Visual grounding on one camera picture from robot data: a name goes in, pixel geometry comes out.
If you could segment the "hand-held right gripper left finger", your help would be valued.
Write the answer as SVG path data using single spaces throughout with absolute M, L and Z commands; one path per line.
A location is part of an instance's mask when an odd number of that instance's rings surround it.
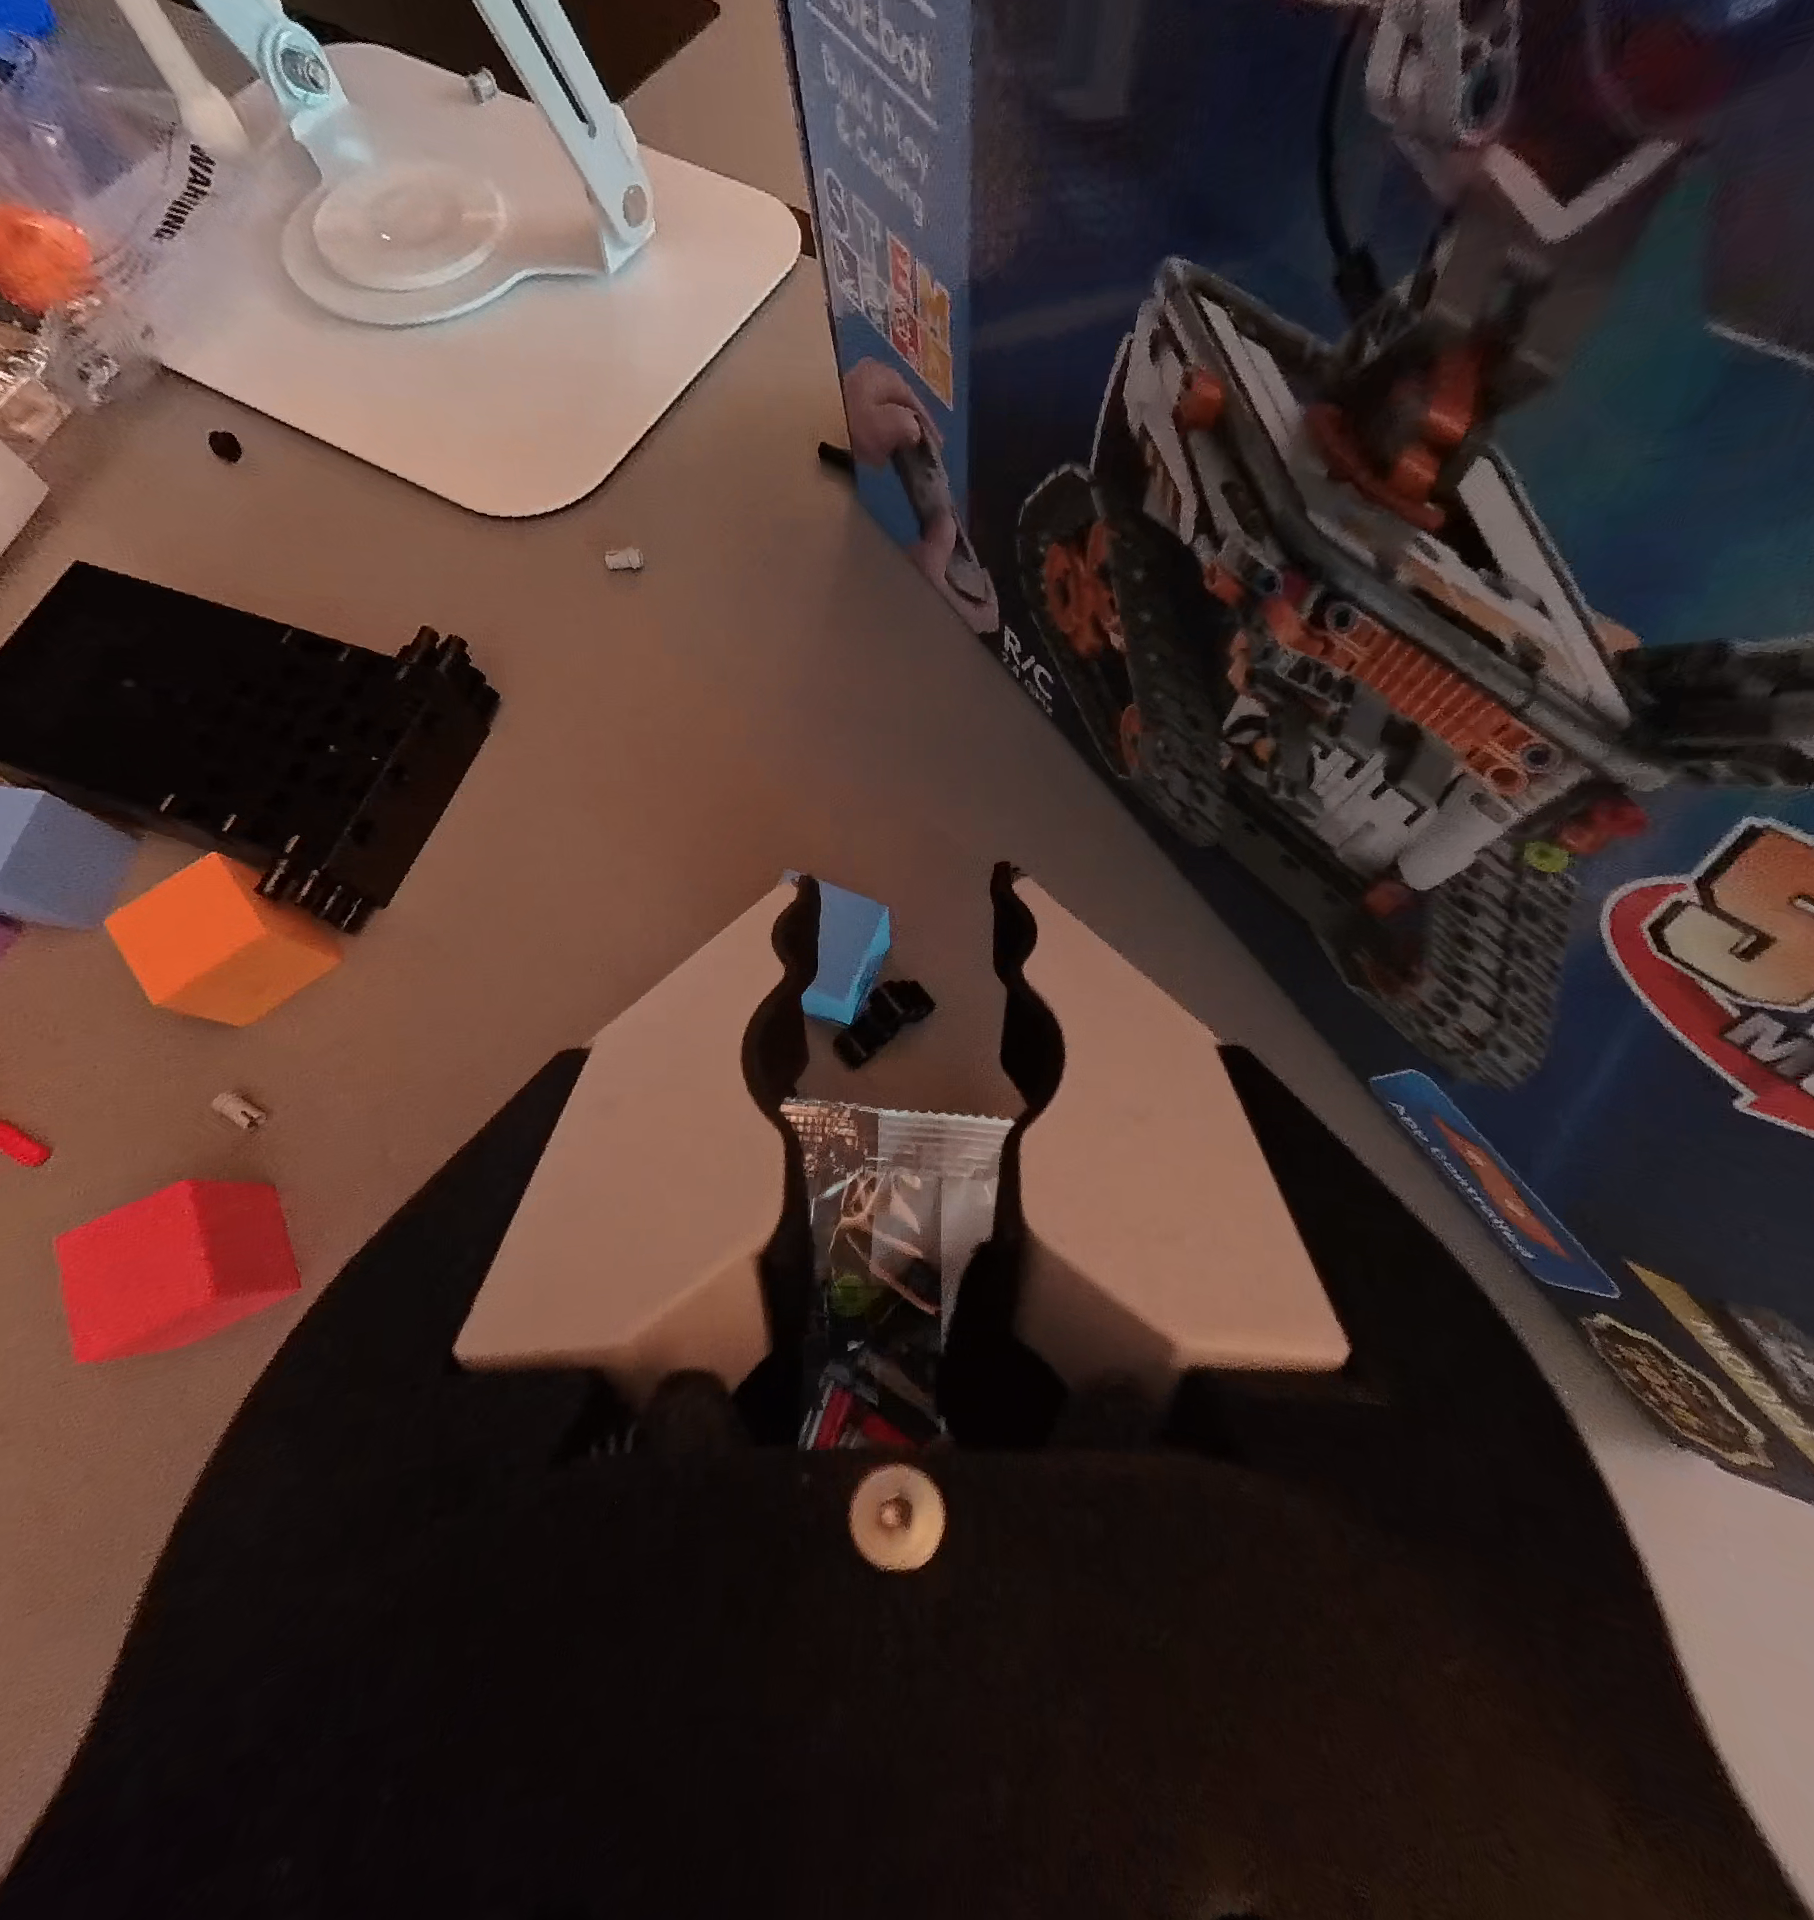
M 781 1103 L 808 1068 L 820 888 L 779 876 L 604 1023 L 452 1335 L 470 1373 L 595 1369 L 744 1388 L 794 1339 L 808 1279 Z

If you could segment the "white book stand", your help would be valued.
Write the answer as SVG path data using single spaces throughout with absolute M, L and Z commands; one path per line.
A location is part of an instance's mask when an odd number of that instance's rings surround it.
M 582 502 L 802 262 L 785 200 L 638 146 L 563 4 L 472 4 L 527 97 L 211 0 L 226 99 L 114 4 L 211 157 L 155 363 L 477 516 Z

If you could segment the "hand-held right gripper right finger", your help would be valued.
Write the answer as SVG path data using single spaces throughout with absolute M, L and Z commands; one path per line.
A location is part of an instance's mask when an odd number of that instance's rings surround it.
M 1220 1036 L 1025 867 L 991 873 L 991 961 L 1019 1119 L 954 1294 L 954 1427 L 1343 1378 L 1349 1335 Z

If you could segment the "silver plastic parts bag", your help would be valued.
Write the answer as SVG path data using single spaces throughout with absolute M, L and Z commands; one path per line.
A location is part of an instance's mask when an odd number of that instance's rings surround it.
M 781 1103 L 808 1175 L 817 1287 L 802 1450 L 917 1450 L 946 1433 L 937 1373 L 959 1279 L 992 1230 L 1012 1119 L 849 1099 Z

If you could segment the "orange foam cube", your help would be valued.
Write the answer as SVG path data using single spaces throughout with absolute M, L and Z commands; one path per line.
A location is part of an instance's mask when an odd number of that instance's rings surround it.
M 108 914 L 108 935 L 159 1011 L 254 1029 L 343 963 L 343 935 L 254 890 L 254 873 L 203 855 Z

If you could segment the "blue robot kit box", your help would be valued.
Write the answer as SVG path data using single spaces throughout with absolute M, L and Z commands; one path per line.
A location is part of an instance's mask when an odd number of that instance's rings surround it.
M 1814 0 L 779 12 L 867 516 L 1814 1505 Z

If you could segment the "red foam cube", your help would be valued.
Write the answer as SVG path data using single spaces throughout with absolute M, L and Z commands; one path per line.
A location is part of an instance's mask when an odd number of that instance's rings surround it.
M 306 1287 L 269 1183 L 172 1183 L 52 1241 L 72 1361 L 166 1357 Z

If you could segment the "light blue foam cube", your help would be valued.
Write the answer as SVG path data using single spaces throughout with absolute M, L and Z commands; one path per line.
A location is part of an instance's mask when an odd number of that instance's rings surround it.
M 97 930 L 131 876 L 142 840 L 97 814 L 0 779 L 0 914 Z

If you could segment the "black double connector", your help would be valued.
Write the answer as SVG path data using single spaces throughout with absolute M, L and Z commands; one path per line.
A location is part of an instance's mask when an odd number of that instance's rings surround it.
M 880 1060 L 903 1031 L 924 1029 L 937 1011 L 937 999 L 917 978 L 885 978 L 863 999 L 858 1016 L 835 1031 L 835 1057 L 858 1071 Z

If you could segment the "grey desk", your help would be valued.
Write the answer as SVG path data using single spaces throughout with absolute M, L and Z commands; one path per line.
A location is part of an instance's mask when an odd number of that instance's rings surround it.
M 0 586 L 103 562 L 501 696 L 346 961 L 254 1029 L 108 930 L 0 971 L 0 1915 L 1814 1915 L 1814 1505 L 1677 1449 L 867 516 L 826 264 L 614 492 L 470 516 L 211 402 Z M 644 572 L 606 572 L 644 544 Z M 991 873 L 1226 1045 L 1349 1335 L 1322 1388 L 802 1450 L 744 1388 L 470 1373 L 604 1023 L 779 876 L 937 1011 L 792 1099 L 1019 1119 Z M 246 1089 L 269 1124 L 208 1107 Z M 269 1183 L 306 1287 L 72 1361 L 52 1241 Z

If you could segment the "white label wheels bag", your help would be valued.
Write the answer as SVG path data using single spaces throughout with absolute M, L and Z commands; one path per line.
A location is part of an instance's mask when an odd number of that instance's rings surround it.
M 149 61 L 123 4 L 0 4 L 0 556 L 47 502 L 42 445 L 144 387 L 184 229 L 246 157 L 243 118 Z

